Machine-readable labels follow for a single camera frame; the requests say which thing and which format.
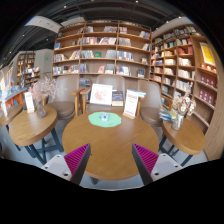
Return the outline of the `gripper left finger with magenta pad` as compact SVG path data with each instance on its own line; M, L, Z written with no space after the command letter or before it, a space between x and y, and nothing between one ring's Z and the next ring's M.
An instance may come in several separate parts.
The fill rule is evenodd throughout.
M65 156L55 155L42 169L79 185L90 155L91 146L85 144Z

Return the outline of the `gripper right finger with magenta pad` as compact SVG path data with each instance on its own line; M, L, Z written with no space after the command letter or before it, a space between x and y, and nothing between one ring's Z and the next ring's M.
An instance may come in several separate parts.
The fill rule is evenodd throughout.
M168 154L156 154L136 143L132 144L132 155L144 185L182 169Z

